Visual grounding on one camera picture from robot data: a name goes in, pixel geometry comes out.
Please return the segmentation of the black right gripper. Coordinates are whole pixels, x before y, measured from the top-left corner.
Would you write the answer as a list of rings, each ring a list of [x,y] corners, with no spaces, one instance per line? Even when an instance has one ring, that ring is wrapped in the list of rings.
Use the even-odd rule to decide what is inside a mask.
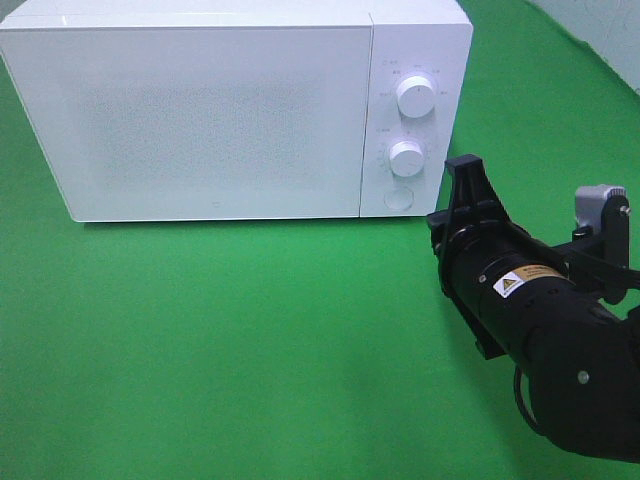
[[[544,258],[511,221],[474,154],[445,162],[448,208],[426,217],[443,292],[483,358],[578,360],[580,294],[567,271]]]

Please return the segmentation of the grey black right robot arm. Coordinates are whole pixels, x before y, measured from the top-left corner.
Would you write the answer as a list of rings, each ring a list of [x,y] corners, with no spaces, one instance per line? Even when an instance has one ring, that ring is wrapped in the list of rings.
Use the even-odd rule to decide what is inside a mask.
[[[563,450],[637,462],[639,313],[610,311],[639,286],[625,189],[580,187],[557,246],[510,219],[477,156],[446,162],[440,196],[427,223],[442,291],[483,357],[514,361],[526,423]]]

